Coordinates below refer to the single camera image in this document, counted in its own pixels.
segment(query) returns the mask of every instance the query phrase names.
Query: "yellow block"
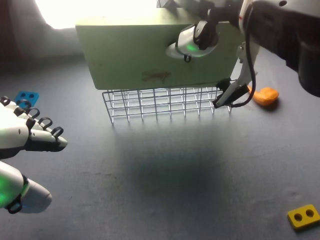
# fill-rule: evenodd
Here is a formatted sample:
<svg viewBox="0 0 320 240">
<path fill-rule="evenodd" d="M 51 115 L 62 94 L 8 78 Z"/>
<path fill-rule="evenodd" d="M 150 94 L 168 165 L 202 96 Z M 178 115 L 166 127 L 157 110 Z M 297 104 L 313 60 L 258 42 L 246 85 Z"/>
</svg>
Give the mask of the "yellow block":
<svg viewBox="0 0 320 240">
<path fill-rule="evenodd" d="M 289 211 L 288 218 L 296 230 L 320 221 L 320 215 L 312 204 Z"/>
</svg>

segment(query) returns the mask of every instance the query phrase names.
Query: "gray tabletop surface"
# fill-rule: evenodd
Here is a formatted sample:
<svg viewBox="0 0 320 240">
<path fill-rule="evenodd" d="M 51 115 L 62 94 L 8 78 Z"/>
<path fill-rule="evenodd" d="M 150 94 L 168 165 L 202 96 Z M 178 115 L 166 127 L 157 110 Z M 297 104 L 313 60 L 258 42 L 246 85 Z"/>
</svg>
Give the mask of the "gray tabletop surface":
<svg viewBox="0 0 320 240">
<path fill-rule="evenodd" d="M 320 210 L 320 98 L 262 49 L 258 89 L 279 91 L 273 111 L 247 106 L 120 119 L 112 127 L 82 58 L 1 70 L 0 95 L 40 94 L 41 117 L 64 128 L 65 150 L 4 160 L 46 187 L 40 214 L 0 211 L 2 240 L 316 240 L 287 212 Z"/>
</svg>

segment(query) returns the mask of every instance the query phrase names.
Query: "metal wire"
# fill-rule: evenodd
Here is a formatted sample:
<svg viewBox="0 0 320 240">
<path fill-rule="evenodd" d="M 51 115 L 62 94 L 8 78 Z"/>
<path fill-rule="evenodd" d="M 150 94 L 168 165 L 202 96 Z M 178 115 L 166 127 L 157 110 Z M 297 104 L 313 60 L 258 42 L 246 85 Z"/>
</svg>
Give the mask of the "metal wire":
<svg viewBox="0 0 320 240">
<path fill-rule="evenodd" d="M 216 87 L 182 87 L 182 88 L 152 88 L 143 90 L 108 90 L 102 93 L 103 101 L 112 125 L 115 118 L 127 118 L 140 116 L 142 121 L 145 115 L 182 112 L 184 117 L 187 112 L 211 110 L 215 113 L 212 101 L 222 91 Z"/>
</svg>

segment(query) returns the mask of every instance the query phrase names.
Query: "wall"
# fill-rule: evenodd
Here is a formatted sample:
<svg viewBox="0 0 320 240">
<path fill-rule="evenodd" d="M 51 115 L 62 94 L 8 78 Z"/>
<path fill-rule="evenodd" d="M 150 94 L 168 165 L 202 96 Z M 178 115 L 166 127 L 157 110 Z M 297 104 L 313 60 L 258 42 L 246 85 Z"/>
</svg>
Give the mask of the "wall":
<svg viewBox="0 0 320 240">
<path fill-rule="evenodd" d="M 10 14 L 16 43 L 25 59 L 82 54 L 75 28 L 47 25 L 34 0 L 11 0 Z"/>
</svg>

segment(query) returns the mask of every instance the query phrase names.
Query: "black cable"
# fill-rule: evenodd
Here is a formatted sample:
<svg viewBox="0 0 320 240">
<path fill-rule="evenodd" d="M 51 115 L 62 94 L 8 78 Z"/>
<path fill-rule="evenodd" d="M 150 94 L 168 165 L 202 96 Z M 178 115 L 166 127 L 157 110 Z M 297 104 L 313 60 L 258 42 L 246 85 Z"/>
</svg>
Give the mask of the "black cable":
<svg viewBox="0 0 320 240">
<path fill-rule="evenodd" d="M 250 32 L 251 32 L 251 15 L 253 12 L 253 8 L 252 5 L 249 6 L 250 8 L 250 12 L 247 18 L 247 25 L 246 25 L 246 30 L 245 30 L 245 54 L 246 54 L 246 59 L 248 61 L 248 66 L 249 66 L 249 70 L 250 70 L 250 75 L 251 75 L 251 80 L 252 80 L 252 90 L 251 93 L 248 97 L 248 99 L 242 103 L 236 103 L 236 104 L 231 104 L 230 107 L 232 108 L 240 108 L 243 107 L 244 105 L 248 104 L 252 98 L 254 97 L 255 91 L 256 91 L 256 73 L 255 73 L 255 69 L 254 69 L 254 64 L 252 61 L 252 57 L 251 57 L 251 51 L 250 51 Z"/>
</svg>

